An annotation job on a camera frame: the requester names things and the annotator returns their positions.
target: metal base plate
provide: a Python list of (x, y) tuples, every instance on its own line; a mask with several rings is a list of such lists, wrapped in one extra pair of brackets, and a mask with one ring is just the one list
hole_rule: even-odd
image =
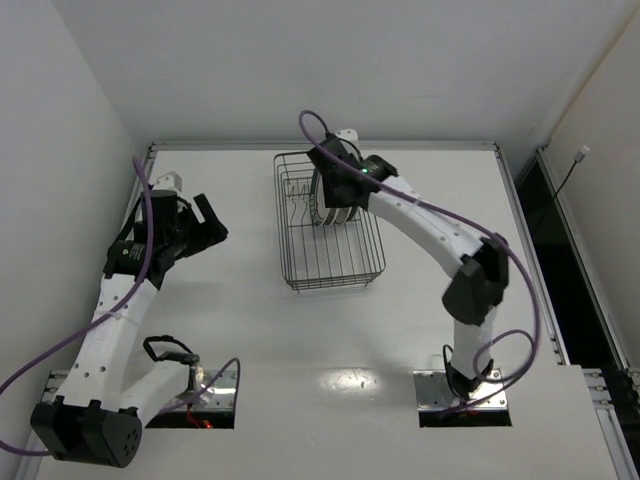
[[(491, 371), (492, 378), (502, 379), (500, 370)], [(460, 400), (449, 388), (447, 376), (444, 370), (416, 370), (413, 372), (416, 386), (416, 400), (419, 412), (438, 412), (460, 404)], [(475, 392), (471, 394), (469, 402), (487, 397), (502, 388), (501, 383), (483, 382)], [(500, 392), (489, 400), (466, 409), (467, 412), (507, 412), (507, 395)]]
[[(53, 402), (56, 398), (56, 393), (62, 382), (67, 378), (68, 370), (52, 370), (49, 373), (47, 379), (47, 385), (45, 386), (42, 394), (43, 402)], [(202, 384), (198, 389), (202, 389), (206, 383), (216, 374), (218, 370), (205, 370)], [(230, 413), (233, 411), (233, 396), (236, 393), (236, 380), (237, 374), (234, 370), (226, 370), (216, 382), (207, 389), (207, 391), (200, 396), (200, 398), (193, 403), (191, 410), (193, 412), (208, 412), (208, 413)], [(183, 398), (187, 398), (189, 394), (179, 395), (171, 402), (167, 403), (165, 407), (170, 407), (175, 403), (178, 403)], [(186, 412), (187, 407), (178, 408), (176, 412)]]

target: wire basket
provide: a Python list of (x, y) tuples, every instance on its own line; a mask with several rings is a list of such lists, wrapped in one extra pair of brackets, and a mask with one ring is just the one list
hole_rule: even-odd
[(314, 225), (314, 167), (306, 152), (273, 161), (282, 276), (296, 291), (368, 285), (384, 271), (378, 220), (358, 209), (342, 225)]

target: cable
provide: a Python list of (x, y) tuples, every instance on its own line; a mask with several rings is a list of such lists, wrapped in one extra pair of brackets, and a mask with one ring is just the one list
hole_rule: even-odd
[[(98, 325), (101, 325), (107, 320), (109, 320), (113, 313), (120, 310), (129, 300), (131, 300), (131, 297), (135, 295), (135, 293), (138, 291), (140, 286), (143, 284), (147, 276), (147, 272), (149, 271), (149, 265), (151, 264), (151, 253), (153, 250), (153, 211), (151, 207), (151, 190), (149, 189), (149, 184), (147, 183), (147, 178), (144, 173), (144, 167), (142, 165), (142, 162), (139, 159), (134, 158), (133, 167), (136, 170), (136, 175), (138, 176), (138, 178), (140, 179), (140, 182), (142, 183), (144, 207), (146, 209), (148, 222), (147, 222), (147, 243), (146, 243), (146, 249), (144, 252), (144, 260), (142, 262), (140, 273), (136, 277), (135, 282), (131, 287), (131, 290), (129, 290), (127, 294), (124, 297), (122, 297), (122, 300), (120, 300), (110, 310), (109, 313), (102, 315), (96, 321), (91, 322), (88, 326), (81, 328), (80, 330), (73, 333), (72, 335), (69, 335), (60, 343), (54, 345), (46, 352), (41, 353), (40, 355), (38, 355), (36, 358), (31, 360), (29, 363), (27, 363), (23, 367), (20, 367), (13, 375), (11, 375), (7, 380), (5, 380), (5, 382), (2, 385), (0, 385), (0, 395), (2, 395), (13, 382), (15, 382), (18, 378), (20, 378), (26, 372), (31, 370), (33, 367), (38, 365), (40, 362), (50, 357), (57, 351), (62, 350), (64, 347), (70, 345), (76, 340), (83, 338), (89, 331), (93, 330)], [(6, 452), (9, 452), (9, 453), (13, 453), (16, 455), (23, 455), (26, 457), (44, 457), (44, 456), (50, 455), (49, 452), (38, 452), (33, 450), (24, 450), (22, 448), (16, 448), (5, 443), (2, 440), (0, 440), (0, 449), (5, 450)]]
[(360, 149), (358, 147), (356, 147), (353, 142), (350, 142), (349, 140), (346, 140), (344, 138), (340, 138), (340, 137), (336, 137), (338, 140), (340, 140), (342, 143), (346, 143), (347, 145), (351, 145), (351, 148), (353, 148), (356, 153), (358, 154), (358, 160), (360, 160), (362, 162), (362, 152), (360, 152)]
[(142, 341), (142, 348), (147, 353), (147, 355), (149, 355), (149, 358), (154, 362), (158, 361), (158, 356), (156, 355), (156, 352), (153, 350), (153, 347), (151, 346), (151, 344), (158, 343), (158, 342), (172, 343), (173, 345), (179, 346), (187, 353), (193, 353), (193, 351), (189, 347), (187, 347), (180, 340), (176, 340), (171, 335), (147, 337)]
[(580, 162), (576, 162), (575, 160), (573, 161), (573, 165), (571, 165), (571, 168), (569, 169), (567, 176), (564, 177), (564, 180), (562, 181), (558, 189), (553, 194), (553, 197), (551, 197), (551, 200), (549, 200), (549, 203), (547, 204), (547, 208), (545, 208), (544, 213), (542, 214), (542, 217), (540, 217), (540, 220), (538, 220), (538, 223), (536, 223), (536, 226), (531, 230), (531, 238), (534, 238), (536, 236), (536, 233), (538, 233), (538, 230), (544, 223), (545, 218), (547, 218), (547, 214), (551, 211), (551, 207), (553, 207), (556, 201), (556, 198), (558, 198), (558, 194), (560, 193), (560, 190), (562, 190), (562, 188), (565, 186), (565, 184), (569, 180), (569, 177), (573, 173), (573, 170), (578, 166), (578, 163)]
[(451, 352), (451, 355), (453, 355), (453, 348), (451, 347), (451, 345), (445, 343), (442, 346), (442, 360), (444, 362), (444, 376), (447, 379), (447, 386), (449, 387), (449, 390), (451, 390), (451, 393), (453, 393), (458, 399), (464, 400), (464, 398), (458, 395), (458, 392), (456, 392), (451, 386), (451, 379), (449, 377), (449, 368), (451, 368), (451, 366), (447, 361), (447, 349)]
[(536, 298), (536, 292), (535, 292), (535, 287), (533, 285), (533, 280), (531, 280), (531, 277), (529, 276), (524, 264), (522, 263), (522, 261), (518, 258), (518, 256), (516, 255), (516, 253), (511, 249), (511, 247), (509, 247), (509, 245), (505, 242), (505, 240), (498, 234), (492, 232), (491, 230), (487, 229), (486, 227), (480, 225), (479, 223), (463, 217), (462, 215), (458, 215), (457, 213), (454, 213), (450, 210), (444, 209), (442, 207), (438, 207), (437, 205), (425, 202), (424, 200), (421, 200), (419, 198), (415, 198), (412, 197), (411, 195), (408, 195), (404, 192), (401, 192), (399, 190), (396, 190), (392, 187), (389, 187), (388, 185), (385, 185), (382, 182), (379, 182), (378, 180), (371, 178), (370, 176), (368, 176), (367, 174), (361, 172), (360, 170), (358, 170), (357, 168), (352, 167), (351, 165), (348, 165), (346, 163), (344, 163), (342, 160), (340, 160), (339, 158), (337, 158), (336, 156), (334, 156), (331, 152), (329, 152), (326, 148), (324, 148), (322, 145), (320, 145), (320, 143), (311, 135), (311, 133), (309, 133), (309, 131), (307, 130), (307, 127), (304, 124), (304, 119), (306, 116), (312, 116), (314, 118), (316, 118), (324, 127), (325, 129), (325, 133), (327, 133), (328, 131), (328, 127), (326, 122), (322, 119), (322, 117), (320, 117), (320, 115), (318, 115), (316, 112), (313, 112), (311, 110), (303, 110), (300, 112), (300, 114), (298, 115), (298, 125), (300, 127), (300, 130), (302, 131), (302, 134), (306, 137), (306, 139), (315, 147), (318, 149), (318, 151), (320, 151), (326, 158), (328, 158), (329, 160), (331, 160), (334, 164), (339, 165), (341, 168), (345, 169), (346, 171), (348, 171), (349, 173), (351, 173), (352, 175), (354, 175), (356, 178), (369, 183), (370, 185), (375, 186), (376, 188), (380, 189), (380, 190), (384, 190), (385, 192), (388, 192), (389, 194), (400, 198), (402, 200), (405, 200), (407, 202), (410, 202), (412, 204), (417, 204), (422, 208), (425, 208), (426, 210), (430, 210), (432, 212), (438, 213), (440, 215), (444, 215), (447, 216), (449, 218), (452, 218), (454, 220), (457, 220), (458, 222), (464, 223), (468, 226), (470, 226), (471, 228), (479, 231), (480, 233), (486, 235), (487, 237), (491, 238), (492, 240), (494, 240), (496, 243), (498, 243), (498, 245), (500, 246), (500, 248), (502, 248), (502, 250), (507, 254), (507, 256), (509, 258), (511, 258), (511, 260), (513, 261), (513, 263), (516, 265), (518, 271), (520, 272), (520, 274), (522, 275), (522, 278), (524, 279), (524, 282), (527, 286), (527, 289), (529, 290), (529, 294), (531, 296), (531, 302), (532, 302), (532, 307), (533, 307), (533, 317), (534, 317), (534, 332), (533, 332), (533, 337), (528, 333), (525, 332), (524, 330), (520, 330), (520, 329), (514, 329), (514, 330), (509, 330), (507, 332), (504, 332), (503, 334), (499, 335), (498, 337), (494, 338), (493, 340), (491, 340), (490, 342), (488, 342), (487, 344), (483, 345), (478, 352), (475, 354), (475, 357), (473, 359), (473, 368), (475, 371), (476, 375), (481, 375), (481, 372), (478, 368), (478, 360), (480, 358), (480, 355), (482, 355), (482, 353), (484, 351), (486, 351), (488, 348), (490, 348), (492, 345), (494, 345), (495, 343), (497, 343), (498, 341), (504, 339), (505, 337), (511, 336), (511, 335), (524, 335), (525, 338), (527, 338), (527, 340), (531, 341), (531, 352), (529, 354), (529, 357), (527, 358), (527, 360), (525, 360), (525, 362), (518, 368), (516, 369), (515, 372), (504, 376), (501, 380), (493, 380), (491, 378), (486, 378), (485, 381), (487, 383), (500, 383), (500, 382), (505, 382), (505, 384), (503, 385), (503, 387), (501, 389), (499, 389), (498, 391), (492, 393), (491, 395), (475, 400), (473, 402), (469, 402), (467, 404), (462, 404), (462, 405), (458, 405), (456, 407), (451, 407), (448, 409), (445, 409), (442, 411), (443, 414), (448, 414), (448, 413), (453, 413), (456, 411), (460, 411), (460, 410), (464, 410), (466, 408), (472, 407), (474, 405), (477, 405), (479, 403), (482, 403), (486, 400), (488, 400), (489, 398), (493, 397), (495, 394), (506, 390), (507, 388), (510, 388), (512, 385), (514, 385), (517, 381), (519, 381), (531, 368), (531, 365), (533, 365), (533, 362), (536, 358), (536, 355), (538, 353), (538, 349), (540, 346), (540, 331), (542, 329), (542, 321), (540, 318), (540, 307), (538, 306), (538, 301)]

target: dish rack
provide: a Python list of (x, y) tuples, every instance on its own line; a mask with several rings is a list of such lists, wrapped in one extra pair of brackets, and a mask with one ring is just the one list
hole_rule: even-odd
[(368, 285), (386, 267), (378, 219), (362, 209), (342, 225), (314, 225), (314, 166), (306, 152), (273, 161), (282, 276), (298, 292)]

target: white table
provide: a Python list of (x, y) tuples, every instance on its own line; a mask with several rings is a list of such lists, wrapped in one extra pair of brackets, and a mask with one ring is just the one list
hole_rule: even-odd
[[(377, 153), (426, 199), (500, 232), (524, 257), (496, 152), (430, 148)], [(387, 268), (373, 284), (294, 293), (280, 273), (276, 151), (185, 149), (160, 149), (152, 178), (179, 172), (184, 195), (206, 193), (230, 235), (170, 271), (141, 337), (174, 335), (212, 368), (240, 357), (235, 429), (146, 430), (124, 470), (45, 459), (39, 480), (616, 478), (582, 371), (556, 364), (546, 328), (533, 369), (508, 391), (513, 427), (419, 428), (412, 372), (441, 368), (452, 341), (438, 265), (381, 222)], [(496, 330), (517, 327), (531, 330), (532, 312), (511, 268)], [(514, 368), (526, 348), (496, 346), (496, 366)]]

